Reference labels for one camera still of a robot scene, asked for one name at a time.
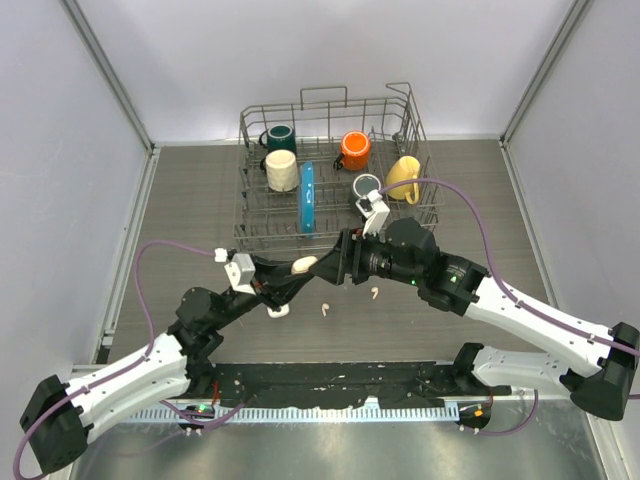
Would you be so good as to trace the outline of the white earbud charging case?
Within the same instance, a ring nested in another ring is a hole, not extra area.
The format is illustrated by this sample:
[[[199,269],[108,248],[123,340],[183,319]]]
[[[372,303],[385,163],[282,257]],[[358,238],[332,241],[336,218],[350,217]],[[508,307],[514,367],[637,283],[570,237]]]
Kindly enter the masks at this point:
[[[286,317],[290,312],[290,307],[288,304],[278,306],[277,308],[267,308],[267,314],[272,319],[279,319]]]

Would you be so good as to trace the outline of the beige earbud case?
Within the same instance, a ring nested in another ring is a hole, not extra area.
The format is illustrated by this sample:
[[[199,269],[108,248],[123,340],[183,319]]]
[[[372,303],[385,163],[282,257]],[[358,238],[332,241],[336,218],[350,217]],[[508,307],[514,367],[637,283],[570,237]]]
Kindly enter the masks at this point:
[[[291,274],[298,275],[308,273],[317,261],[318,258],[316,256],[301,257],[291,264]]]

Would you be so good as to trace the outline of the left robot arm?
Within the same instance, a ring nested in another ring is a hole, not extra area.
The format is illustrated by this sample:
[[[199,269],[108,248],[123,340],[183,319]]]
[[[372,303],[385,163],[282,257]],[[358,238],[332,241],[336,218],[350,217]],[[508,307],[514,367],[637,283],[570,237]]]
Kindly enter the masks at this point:
[[[314,256],[269,261],[247,253],[218,249],[229,287],[216,293],[203,287],[187,290],[176,320],[162,334],[151,334],[146,346],[123,359],[64,382],[57,375],[41,380],[23,414],[24,437],[13,460],[20,471],[30,449],[42,477],[72,464],[102,434],[144,407],[187,394],[205,397],[213,385],[210,355],[223,341],[221,330],[258,306],[271,316],[288,305],[312,279]]]

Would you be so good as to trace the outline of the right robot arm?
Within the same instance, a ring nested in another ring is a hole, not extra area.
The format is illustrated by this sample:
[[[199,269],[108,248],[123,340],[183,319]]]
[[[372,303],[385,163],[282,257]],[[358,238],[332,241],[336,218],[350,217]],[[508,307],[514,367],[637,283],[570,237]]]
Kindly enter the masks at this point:
[[[582,410],[622,420],[639,359],[639,331],[559,311],[498,281],[485,267],[440,250],[433,233],[412,219],[390,224],[383,238],[344,230],[311,273],[333,285],[372,276],[416,287],[430,307],[506,330],[538,352],[505,352],[466,344],[451,371],[457,391],[518,386],[569,398]]]

